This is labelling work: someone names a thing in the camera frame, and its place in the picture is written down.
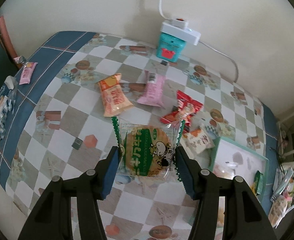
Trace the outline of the pink snack packet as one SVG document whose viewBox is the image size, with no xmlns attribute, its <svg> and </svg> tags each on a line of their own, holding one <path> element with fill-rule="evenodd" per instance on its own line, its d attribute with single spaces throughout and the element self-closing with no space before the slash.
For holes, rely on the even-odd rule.
<svg viewBox="0 0 294 240">
<path fill-rule="evenodd" d="M 163 107 L 163 86 L 166 77 L 146 70 L 146 84 L 144 93 L 137 100 L 138 103 L 148 106 Z"/>
</svg>

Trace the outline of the dark green snack packet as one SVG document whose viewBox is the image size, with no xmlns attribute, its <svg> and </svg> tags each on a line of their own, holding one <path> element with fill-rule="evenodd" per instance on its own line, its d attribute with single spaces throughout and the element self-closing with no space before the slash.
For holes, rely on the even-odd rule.
<svg viewBox="0 0 294 240">
<path fill-rule="evenodd" d="M 254 182 L 256 182 L 257 184 L 258 196 L 262 193 L 262 190 L 263 190 L 263 180 L 264 180 L 263 173 L 261 173 L 260 171 L 257 171 L 254 176 Z"/>
</svg>

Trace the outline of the white power strip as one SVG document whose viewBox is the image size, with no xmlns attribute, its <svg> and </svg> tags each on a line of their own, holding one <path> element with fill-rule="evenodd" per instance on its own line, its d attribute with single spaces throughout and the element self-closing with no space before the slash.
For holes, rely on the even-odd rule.
<svg viewBox="0 0 294 240">
<path fill-rule="evenodd" d="M 162 22 L 161 32 L 184 40 L 194 46 L 199 43 L 201 37 L 201 33 L 190 29 L 188 27 L 188 21 L 181 18 L 174 18 Z"/>
</svg>

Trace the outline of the red peanut snack bag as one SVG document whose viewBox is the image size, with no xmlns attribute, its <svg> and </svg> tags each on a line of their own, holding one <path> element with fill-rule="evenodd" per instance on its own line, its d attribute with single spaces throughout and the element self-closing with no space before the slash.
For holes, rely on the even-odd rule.
<svg viewBox="0 0 294 240">
<path fill-rule="evenodd" d="M 163 124 L 169 124 L 177 121 L 178 119 L 184 120 L 184 133 L 190 132 L 191 119 L 202 108 L 203 104 L 181 90 L 177 91 L 177 106 L 171 113 L 160 118 L 160 122 Z"/>
</svg>

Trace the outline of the bag of brown snacks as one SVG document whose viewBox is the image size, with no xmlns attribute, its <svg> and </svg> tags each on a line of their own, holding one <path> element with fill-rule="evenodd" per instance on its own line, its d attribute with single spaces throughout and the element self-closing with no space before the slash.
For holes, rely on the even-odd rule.
<svg viewBox="0 0 294 240">
<path fill-rule="evenodd" d="M 273 203 L 270 212 L 268 214 L 268 219 L 273 228 L 277 228 L 281 220 L 294 209 L 294 204 L 289 202 L 289 197 L 286 198 L 283 195 L 278 196 L 276 201 Z"/>
</svg>

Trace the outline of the crumpled silver wrapper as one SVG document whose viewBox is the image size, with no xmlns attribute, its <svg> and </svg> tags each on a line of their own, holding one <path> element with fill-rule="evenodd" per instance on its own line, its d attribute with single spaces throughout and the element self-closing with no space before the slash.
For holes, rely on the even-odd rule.
<svg viewBox="0 0 294 240">
<path fill-rule="evenodd" d="M 27 62 L 24 56 L 17 56 L 13 59 L 16 64 L 25 64 Z"/>
</svg>

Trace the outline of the round bread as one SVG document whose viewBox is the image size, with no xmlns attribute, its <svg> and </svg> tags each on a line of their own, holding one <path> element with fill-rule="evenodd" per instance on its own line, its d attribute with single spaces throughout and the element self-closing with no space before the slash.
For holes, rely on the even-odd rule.
<svg viewBox="0 0 294 240">
<path fill-rule="evenodd" d="M 213 166 L 213 173 L 220 178 L 233 179 L 236 176 L 236 168 L 238 164 L 235 162 L 215 162 Z"/>
</svg>

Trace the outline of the small pink wafer packet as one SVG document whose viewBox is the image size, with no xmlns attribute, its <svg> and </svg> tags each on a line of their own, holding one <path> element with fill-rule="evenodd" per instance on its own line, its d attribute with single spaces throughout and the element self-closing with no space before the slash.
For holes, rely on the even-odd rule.
<svg viewBox="0 0 294 240">
<path fill-rule="evenodd" d="M 23 70 L 20 76 L 19 85 L 29 84 L 33 75 L 33 72 L 38 65 L 37 62 L 26 62 L 23 66 Z"/>
</svg>

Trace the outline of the beige foil snack bag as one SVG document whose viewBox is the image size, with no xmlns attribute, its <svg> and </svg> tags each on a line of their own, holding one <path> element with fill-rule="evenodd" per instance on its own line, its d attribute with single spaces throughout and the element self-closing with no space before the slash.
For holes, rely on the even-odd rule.
<svg viewBox="0 0 294 240">
<path fill-rule="evenodd" d="M 180 144 L 190 159 L 195 159 L 197 155 L 215 146 L 206 130 L 202 128 L 195 129 L 189 133 L 184 133 L 180 140 Z"/>
</svg>

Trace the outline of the teal toy box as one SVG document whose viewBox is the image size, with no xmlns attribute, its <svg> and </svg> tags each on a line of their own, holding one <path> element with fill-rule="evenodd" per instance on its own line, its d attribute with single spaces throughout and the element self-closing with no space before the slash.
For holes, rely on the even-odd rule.
<svg viewBox="0 0 294 240">
<path fill-rule="evenodd" d="M 177 62 L 186 41 L 172 35 L 161 33 L 159 36 L 156 56 L 169 62 Z"/>
</svg>

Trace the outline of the blue white crumpled wrapper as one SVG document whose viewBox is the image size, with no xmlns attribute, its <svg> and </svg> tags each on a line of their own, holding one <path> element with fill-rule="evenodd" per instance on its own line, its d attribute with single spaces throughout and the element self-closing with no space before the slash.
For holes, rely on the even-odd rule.
<svg viewBox="0 0 294 240">
<path fill-rule="evenodd" d="M 18 82 L 13 76 L 7 76 L 0 88 L 0 140 L 5 137 L 5 123 L 9 113 L 14 112 Z"/>
</svg>

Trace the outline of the green white cracker packet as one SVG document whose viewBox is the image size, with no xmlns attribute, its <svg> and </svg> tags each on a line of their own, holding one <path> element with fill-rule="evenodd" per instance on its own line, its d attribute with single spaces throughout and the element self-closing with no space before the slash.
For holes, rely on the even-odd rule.
<svg viewBox="0 0 294 240">
<path fill-rule="evenodd" d="M 257 184 L 256 182 L 254 182 L 252 185 L 251 185 L 251 191 L 253 192 L 253 194 L 255 194 L 256 196 L 258 195 L 257 193 Z"/>
</svg>

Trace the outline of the patterned tablecloth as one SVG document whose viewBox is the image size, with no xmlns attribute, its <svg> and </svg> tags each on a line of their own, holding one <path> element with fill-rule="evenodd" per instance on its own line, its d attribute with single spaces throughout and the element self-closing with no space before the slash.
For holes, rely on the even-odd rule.
<svg viewBox="0 0 294 240">
<path fill-rule="evenodd" d="M 192 59 L 61 31 L 13 77 L 0 185 L 20 239 L 274 239 L 258 98 Z"/>
</svg>

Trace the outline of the green rice cracker packet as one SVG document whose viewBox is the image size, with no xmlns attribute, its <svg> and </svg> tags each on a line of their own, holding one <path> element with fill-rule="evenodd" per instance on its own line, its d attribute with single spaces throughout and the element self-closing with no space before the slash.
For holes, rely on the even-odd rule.
<svg viewBox="0 0 294 240">
<path fill-rule="evenodd" d="M 118 175 L 166 179 L 172 174 L 175 150 L 183 134 L 183 120 L 143 125 L 117 116 L 111 119 L 120 149 Z"/>
</svg>

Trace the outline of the orange egg roll packet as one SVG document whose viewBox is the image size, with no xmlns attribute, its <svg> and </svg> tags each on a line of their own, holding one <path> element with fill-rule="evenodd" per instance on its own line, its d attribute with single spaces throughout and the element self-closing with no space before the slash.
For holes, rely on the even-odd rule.
<svg viewBox="0 0 294 240">
<path fill-rule="evenodd" d="M 119 83 L 121 77 L 122 74 L 116 73 L 98 82 L 104 106 L 104 117 L 117 116 L 133 107 L 132 102 L 123 93 Z"/>
</svg>

